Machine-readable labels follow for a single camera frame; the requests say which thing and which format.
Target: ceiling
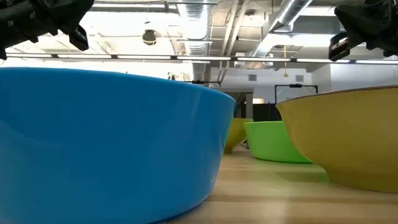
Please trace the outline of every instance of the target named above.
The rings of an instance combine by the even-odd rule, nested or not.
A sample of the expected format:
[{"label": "ceiling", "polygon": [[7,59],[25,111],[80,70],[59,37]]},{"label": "ceiling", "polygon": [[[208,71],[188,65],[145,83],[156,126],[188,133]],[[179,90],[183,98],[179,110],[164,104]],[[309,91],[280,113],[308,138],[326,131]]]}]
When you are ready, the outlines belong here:
[{"label": "ceiling", "polygon": [[[250,1],[247,10],[251,16],[244,16],[241,26],[236,24],[233,30],[239,29],[236,41],[229,37],[229,44],[233,43],[232,54],[237,52],[248,54],[256,49],[262,40],[262,27],[267,15],[279,9],[282,0]],[[307,16],[332,16],[333,7],[339,4],[360,4],[361,0],[314,0],[303,15]],[[151,7],[158,2],[145,3],[142,1],[132,4],[130,12],[88,12],[81,25],[86,29],[90,41],[90,49],[84,54],[145,54],[145,55],[183,55],[185,54],[183,21],[178,13],[152,12]],[[210,55],[220,55],[229,19],[239,16],[241,4],[235,18],[230,18],[233,0],[221,0],[211,9],[209,25],[209,39],[211,41]],[[142,35],[146,29],[156,30],[157,43],[148,46],[143,43]],[[48,54],[77,54],[83,53],[69,43],[68,37],[60,34],[52,37],[45,35],[39,38],[39,43],[24,42],[7,49],[10,53],[48,53]],[[274,47],[271,54],[275,57],[304,57],[327,58],[328,39],[326,44],[307,46],[301,43],[287,45],[286,48]],[[353,49],[351,56],[354,58],[382,58],[380,50],[368,51],[364,46]],[[283,63],[275,63],[274,68],[283,67]],[[299,64],[290,67],[305,66]]]}]

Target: vent grille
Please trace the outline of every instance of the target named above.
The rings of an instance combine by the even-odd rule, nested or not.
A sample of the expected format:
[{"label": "vent grille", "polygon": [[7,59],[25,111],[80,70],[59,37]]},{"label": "vent grille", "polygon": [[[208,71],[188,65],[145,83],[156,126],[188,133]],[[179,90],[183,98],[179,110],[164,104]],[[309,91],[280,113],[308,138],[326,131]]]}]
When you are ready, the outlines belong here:
[{"label": "vent grille", "polygon": [[304,82],[304,76],[303,75],[296,75],[296,82]]},{"label": "vent grille", "polygon": [[249,81],[250,82],[256,82],[257,81],[257,75],[249,75]]}]

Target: table surface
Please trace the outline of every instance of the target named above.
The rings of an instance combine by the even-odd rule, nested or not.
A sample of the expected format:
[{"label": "table surface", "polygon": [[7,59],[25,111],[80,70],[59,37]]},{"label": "table surface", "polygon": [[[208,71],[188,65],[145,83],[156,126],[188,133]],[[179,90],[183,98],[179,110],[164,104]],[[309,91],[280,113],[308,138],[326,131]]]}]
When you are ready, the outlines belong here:
[{"label": "table surface", "polygon": [[337,185],[316,165],[261,161],[238,148],[224,156],[206,201],[168,223],[398,224],[398,194]]}]

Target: ventilation duct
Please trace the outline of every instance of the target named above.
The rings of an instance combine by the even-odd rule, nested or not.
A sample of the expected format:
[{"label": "ventilation duct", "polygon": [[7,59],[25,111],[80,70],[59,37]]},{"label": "ventilation duct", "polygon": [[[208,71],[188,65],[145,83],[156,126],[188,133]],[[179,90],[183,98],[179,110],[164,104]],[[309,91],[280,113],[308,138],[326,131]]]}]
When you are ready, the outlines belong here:
[{"label": "ventilation duct", "polygon": [[[187,55],[206,56],[209,54],[208,40],[209,5],[179,4],[178,11],[184,22],[184,37],[190,40],[185,43]],[[204,80],[206,64],[193,63],[193,80]]]},{"label": "ventilation duct", "polygon": [[[311,4],[312,0],[284,0],[280,5],[277,17],[269,22],[266,36],[264,40],[259,44],[257,49],[251,55],[252,57],[265,57],[269,51],[273,48],[275,34],[270,34],[276,29],[284,26],[291,25],[300,16],[300,13]],[[244,65],[244,68],[254,69],[256,62],[248,62]]]}]

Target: green bowl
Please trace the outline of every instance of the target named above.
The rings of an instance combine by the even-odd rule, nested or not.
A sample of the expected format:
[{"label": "green bowl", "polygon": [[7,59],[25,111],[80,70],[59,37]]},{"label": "green bowl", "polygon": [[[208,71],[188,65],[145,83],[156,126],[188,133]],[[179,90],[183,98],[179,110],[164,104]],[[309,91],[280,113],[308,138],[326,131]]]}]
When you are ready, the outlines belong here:
[{"label": "green bowl", "polygon": [[294,147],[282,121],[244,124],[254,157],[275,162],[311,163]]}]

